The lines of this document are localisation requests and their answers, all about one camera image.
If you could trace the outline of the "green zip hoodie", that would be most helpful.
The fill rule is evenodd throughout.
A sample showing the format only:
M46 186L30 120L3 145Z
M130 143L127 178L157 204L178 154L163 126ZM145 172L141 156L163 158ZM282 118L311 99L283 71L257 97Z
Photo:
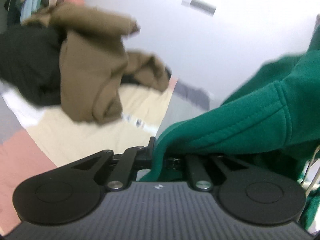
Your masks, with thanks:
M307 51L263 65L220 107L168 127L143 181L174 179L171 154L231 154L292 180L319 158L319 30Z

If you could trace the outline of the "patchwork bed sheet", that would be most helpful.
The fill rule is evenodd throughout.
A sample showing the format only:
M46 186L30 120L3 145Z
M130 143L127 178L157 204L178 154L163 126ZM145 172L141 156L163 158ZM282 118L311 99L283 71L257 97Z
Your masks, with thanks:
M1 234L20 220L12 204L17 185L27 178L104 149L116 154L144 146L171 124L216 108L219 101L202 89L172 78L163 93L121 85L121 118L104 125L72 121L59 106L36 107L11 85L1 83Z

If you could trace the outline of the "brown hoodie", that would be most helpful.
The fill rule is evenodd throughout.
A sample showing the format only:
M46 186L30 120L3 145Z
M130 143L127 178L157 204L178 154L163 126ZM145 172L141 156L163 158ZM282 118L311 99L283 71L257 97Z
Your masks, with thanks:
M159 57L124 48L123 38L140 30L132 16L63 2L23 21L33 23L66 33L59 55L61 107L76 122L119 119L124 81L159 92L169 87L170 73Z

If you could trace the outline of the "black garment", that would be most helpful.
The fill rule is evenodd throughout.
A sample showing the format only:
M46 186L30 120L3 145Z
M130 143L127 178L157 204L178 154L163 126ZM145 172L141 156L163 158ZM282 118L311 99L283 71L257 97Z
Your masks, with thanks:
M37 106L60 105L59 56L66 33L40 24L1 33L1 79Z

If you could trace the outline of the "pink box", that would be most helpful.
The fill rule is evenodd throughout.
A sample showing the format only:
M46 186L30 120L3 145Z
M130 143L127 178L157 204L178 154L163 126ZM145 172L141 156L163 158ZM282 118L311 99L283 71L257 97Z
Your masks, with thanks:
M84 0L63 0L64 3L72 3L75 5L85 5Z

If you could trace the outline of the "grey wall switch panel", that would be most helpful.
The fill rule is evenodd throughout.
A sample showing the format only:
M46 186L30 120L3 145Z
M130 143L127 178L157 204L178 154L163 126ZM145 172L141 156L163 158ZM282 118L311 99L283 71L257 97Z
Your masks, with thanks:
M201 11L202 13L210 16L213 16L216 11L216 8L214 6L204 3L200 0L182 0L181 5Z

